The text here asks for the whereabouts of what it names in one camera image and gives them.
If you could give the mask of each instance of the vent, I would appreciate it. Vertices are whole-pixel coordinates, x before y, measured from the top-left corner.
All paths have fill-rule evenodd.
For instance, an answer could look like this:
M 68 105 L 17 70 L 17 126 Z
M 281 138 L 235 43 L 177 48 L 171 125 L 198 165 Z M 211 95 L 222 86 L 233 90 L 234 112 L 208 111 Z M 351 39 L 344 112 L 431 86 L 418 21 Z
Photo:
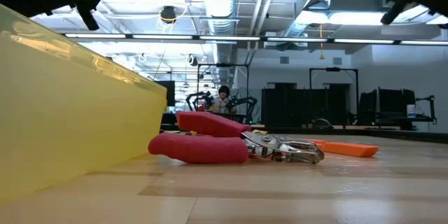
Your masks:
M 289 64 L 289 57 L 280 57 L 280 64 Z
M 342 58 L 341 57 L 333 57 L 333 65 L 342 66 Z

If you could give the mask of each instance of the yellow plastic block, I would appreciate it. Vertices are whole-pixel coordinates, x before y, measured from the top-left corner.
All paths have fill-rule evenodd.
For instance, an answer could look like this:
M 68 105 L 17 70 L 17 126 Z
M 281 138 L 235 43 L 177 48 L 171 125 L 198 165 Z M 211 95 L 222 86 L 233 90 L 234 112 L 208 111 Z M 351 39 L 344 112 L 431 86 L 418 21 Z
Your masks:
M 147 153 L 166 89 L 0 5 L 0 202 Z

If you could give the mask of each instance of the wooden floor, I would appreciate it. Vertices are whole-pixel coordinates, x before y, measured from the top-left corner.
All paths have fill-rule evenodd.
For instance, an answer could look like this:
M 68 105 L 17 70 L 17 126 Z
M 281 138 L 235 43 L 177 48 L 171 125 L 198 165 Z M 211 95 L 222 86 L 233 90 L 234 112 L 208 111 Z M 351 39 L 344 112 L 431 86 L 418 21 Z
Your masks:
M 146 155 L 1 205 L 0 223 L 448 223 L 448 145 L 306 137 L 380 151 L 327 153 L 318 165 L 187 165 Z

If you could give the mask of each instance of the metal plier jaw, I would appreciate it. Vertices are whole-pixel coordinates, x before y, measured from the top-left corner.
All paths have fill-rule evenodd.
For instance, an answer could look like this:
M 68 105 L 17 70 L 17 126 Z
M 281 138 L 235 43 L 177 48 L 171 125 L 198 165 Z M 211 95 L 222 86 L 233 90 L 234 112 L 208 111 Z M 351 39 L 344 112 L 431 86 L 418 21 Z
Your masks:
M 310 164 L 317 164 L 325 157 L 323 151 L 310 141 L 253 132 L 242 134 L 246 137 L 249 153 L 255 156 L 272 155 L 274 160 L 280 162 L 308 162 Z M 258 148 L 262 149 L 261 154 L 257 154 Z

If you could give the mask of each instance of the person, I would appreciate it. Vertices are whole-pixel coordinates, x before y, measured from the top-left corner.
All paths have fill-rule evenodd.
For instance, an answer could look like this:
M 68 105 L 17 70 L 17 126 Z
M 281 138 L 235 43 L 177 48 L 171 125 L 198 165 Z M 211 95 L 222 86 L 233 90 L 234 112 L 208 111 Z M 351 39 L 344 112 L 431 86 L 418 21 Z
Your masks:
M 213 105 L 210 106 L 210 111 L 214 113 L 236 113 L 237 107 L 233 107 L 230 110 L 226 107 L 229 103 L 229 96 L 229 87 L 222 85 L 219 88 L 218 96 L 213 99 Z

